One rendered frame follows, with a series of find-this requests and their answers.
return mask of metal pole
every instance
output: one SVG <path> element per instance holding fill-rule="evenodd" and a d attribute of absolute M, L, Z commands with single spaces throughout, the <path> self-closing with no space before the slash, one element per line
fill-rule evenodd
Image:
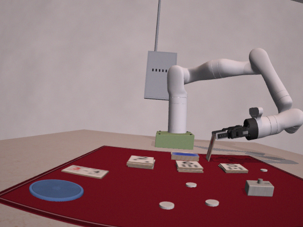
<path fill-rule="evenodd" d="M 157 28 L 156 28 L 155 51 L 157 51 L 157 46 L 158 46 L 158 32 L 159 32 L 159 21 L 160 21 L 160 7 L 161 7 L 161 0 L 159 0 L 159 3 L 158 3 L 158 17 L 157 17 Z"/>

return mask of white disc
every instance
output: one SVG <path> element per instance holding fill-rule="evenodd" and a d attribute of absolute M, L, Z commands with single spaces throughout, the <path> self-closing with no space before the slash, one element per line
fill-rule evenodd
<path fill-rule="evenodd" d="M 175 205 L 172 202 L 161 202 L 159 203 L 159 206 L 165 210 L 171 210 L 175 207 Z"/>
<path fill-rule="evenodd" d="M 206 200 L 205 204 L 210 207 L 216 207 L 219 205 L 219 201 L 218 200 Z"/>
<path fill-rule="evenodd" d="M 188 183 L 186 183 L 186 186 L 189 187 L 189 188 L 195 188 L 195 187 L 197 187 L 197 184 L 192 183 L 192 182 L 188 182 Z"/>

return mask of blue disc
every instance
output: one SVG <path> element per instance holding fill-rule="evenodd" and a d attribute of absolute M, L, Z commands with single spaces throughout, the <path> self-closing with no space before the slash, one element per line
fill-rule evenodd
<path fill-rule="evenodd" d="M 42 180 L 29 187 L 30 193 L 42 200 L 63 202 L 80 198 L 84 190 L 73 182 L 63 180 Z"/>

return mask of red mat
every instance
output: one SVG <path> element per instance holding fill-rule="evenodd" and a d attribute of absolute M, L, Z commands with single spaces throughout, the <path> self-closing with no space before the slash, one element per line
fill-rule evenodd
<path fill-rule="evenodd" d="M 131 155 L 154 157 L 153 170 L 130 168 Z M 204 173 L 179 173 L 169 152 L 101 147 L 68 163 L 0 192 L 0 203 L 80 226 L 115 227 L 302 227 L 303 179 L 250 156 L 200 155 Z M 241 164 L 247 174 L 226 174 L 220 163 Z M 70 166 L 108 170 L 103 179 L 61 172 Z M 262 178 L 273 197 L 247 196 L 246 180 Z M 34 197 L 29 186 L 46 179 L 81 185 L 84 194 L 65 202 Z M 186 187 L 187 182 L 197 184 Z M 219 206 L 205 205 L 208 199 Z M 172 210 L 159 207 L 175 204 Z"/>

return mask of white wall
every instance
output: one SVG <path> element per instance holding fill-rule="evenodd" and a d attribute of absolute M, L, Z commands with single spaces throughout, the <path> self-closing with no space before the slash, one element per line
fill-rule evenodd
<path fill-rule="evenodd" d="M 0 140 L 80 129 L 154 136 L 167 131 L 168 101 L 144 99 L 158 0 L 0 2 Z M 291 0 L 162 0 L 158 51 L 178 65 L 267 51 L 303 110 L 303 4 Z M 187 130 L 243 124 L 250 107 L 277 114 L 261 75 L 186 85 Z M 252 140 L 303 154 L 295 134 Z"/>

